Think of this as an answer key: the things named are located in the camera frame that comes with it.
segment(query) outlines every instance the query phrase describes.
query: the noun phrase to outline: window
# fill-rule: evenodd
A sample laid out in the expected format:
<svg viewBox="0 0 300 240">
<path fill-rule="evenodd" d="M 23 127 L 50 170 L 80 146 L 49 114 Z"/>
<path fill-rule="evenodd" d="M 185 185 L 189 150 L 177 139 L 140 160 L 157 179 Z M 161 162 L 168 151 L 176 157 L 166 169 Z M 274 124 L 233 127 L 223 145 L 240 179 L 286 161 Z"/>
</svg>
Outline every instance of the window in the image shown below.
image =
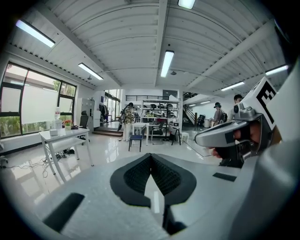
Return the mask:
<svg viewBox="0 0 300 240">
<path fill-rule="evenodd" d="M 115 121 L 120 114 L 120 93 L 120 89 L 105 90 L 104 104 L 107 105 L 112 121 Z"/>
<path fill-rule="evenodd" d="M 9 63 L 0 90 L 1 137 L 48 130 L 60 107 L 62 120 L 73 120 L 76 87 Z"/>
</svg>

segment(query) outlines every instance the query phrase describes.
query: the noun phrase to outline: cap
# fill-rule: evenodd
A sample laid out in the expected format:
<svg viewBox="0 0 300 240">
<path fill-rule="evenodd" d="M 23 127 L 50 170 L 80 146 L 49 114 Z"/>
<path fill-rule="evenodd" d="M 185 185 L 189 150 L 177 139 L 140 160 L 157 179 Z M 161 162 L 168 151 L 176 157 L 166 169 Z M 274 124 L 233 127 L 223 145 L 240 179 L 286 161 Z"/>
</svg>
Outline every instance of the cap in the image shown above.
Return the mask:
<svg viewBox="0 0 300 240">
<path fill-rule="evenodd" d="M 220 105 L 220 106 L 221 106 L 221 104 L 220 104 L 219 102 L 216 102 L 214 108 L 216 108 L 217 105 Z"/>
</svg>

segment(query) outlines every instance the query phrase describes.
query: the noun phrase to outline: man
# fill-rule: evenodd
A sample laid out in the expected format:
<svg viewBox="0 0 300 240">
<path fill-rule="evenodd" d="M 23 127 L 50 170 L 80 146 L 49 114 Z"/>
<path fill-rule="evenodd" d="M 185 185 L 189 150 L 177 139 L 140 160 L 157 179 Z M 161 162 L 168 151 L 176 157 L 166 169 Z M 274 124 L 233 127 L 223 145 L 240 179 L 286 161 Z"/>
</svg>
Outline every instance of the man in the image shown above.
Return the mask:
<svg viewBox="0 0 300 240">
<path fill-rule="evenodd" d="M 237 94 L 234 96 L 234 104 L 237 104 L 239 103 L 241 100 L 243 100 L 243 97 L 241 94 Z M 232 121 L 233 120 L 233 116 L 234 116 L 234 111 L 233 109 L 229 112 L 228 114 L 228 118 L 227 118 L 227 121 Z"/>
<path fill-rule="evenodd" d="M 132 114 L 133 103 L 129 103 L 125 108 L 125 119 L 124 119 L 124 131 L 123 131 L 123 141 L 129 141 L 129 133 L 131 129 L 131 124 L 134 121 L 134 116 Z"/>
<path fill-rule="evenodd" d="M 210 122 L 214 122 L 214 126 L 218 125 L 220 123 L 222 114 L 224 113 L 221 109 L 221 104 L 219 102 L 215 103 L 214 108 L 216 109 L 215 116 L 213 119 L 210 119 Z"/>
</svg>

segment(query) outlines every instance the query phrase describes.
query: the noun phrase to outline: railing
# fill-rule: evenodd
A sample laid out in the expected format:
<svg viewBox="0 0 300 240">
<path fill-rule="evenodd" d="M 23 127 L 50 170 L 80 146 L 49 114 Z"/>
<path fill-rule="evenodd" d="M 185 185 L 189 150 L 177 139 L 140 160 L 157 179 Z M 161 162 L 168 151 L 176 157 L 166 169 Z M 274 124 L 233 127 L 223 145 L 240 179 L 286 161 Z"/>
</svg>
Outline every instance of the railing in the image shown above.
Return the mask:
<svg viewBox="0 0 300 240">
<path fill-rule="evenodd" d="M 150 100 L 169 100 L 168 96 L 126 95 L 126 101 L 140 101 L 142 98 Z"/>
<path fill-rule="evenodd" d="M 183 106 L 184 112 L 186 115 L 192 120 L 192 123 L 196 126 L 197 125 L 197 113 L 193 113 L 187 105 Z"/>
<path fill-rule="evenodd" d="M 194 96 L 197 96 L 197 95 L 198 95 L 198 93 L 186 92 L 185 94 L 183 94 L 182 99 L 183 99 L 183 101 L 185 101 L 185 100 L 192 98 Z"/>
</svg>

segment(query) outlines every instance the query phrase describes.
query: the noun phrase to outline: blue chair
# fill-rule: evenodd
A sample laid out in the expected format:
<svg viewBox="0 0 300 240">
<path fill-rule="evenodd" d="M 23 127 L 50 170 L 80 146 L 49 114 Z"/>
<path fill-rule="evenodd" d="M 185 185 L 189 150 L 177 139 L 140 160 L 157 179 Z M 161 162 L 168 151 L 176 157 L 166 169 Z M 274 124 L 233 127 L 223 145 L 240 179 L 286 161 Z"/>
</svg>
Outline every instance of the blue chair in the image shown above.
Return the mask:
<svg viewBox="0 0 300 240">
<path fill-rule="evenodd" d="M 140 140 L 140 152 L 141 152 L 142 139 L 144 138 L 145 131 L 146 131 L 146 125 L 144 127 L 142 127 L 141 135 L 131 135 L 130 136 L 128 152 L 130 151 L 132 141 L 134 141 L 134 140 Z"/>
</svg>

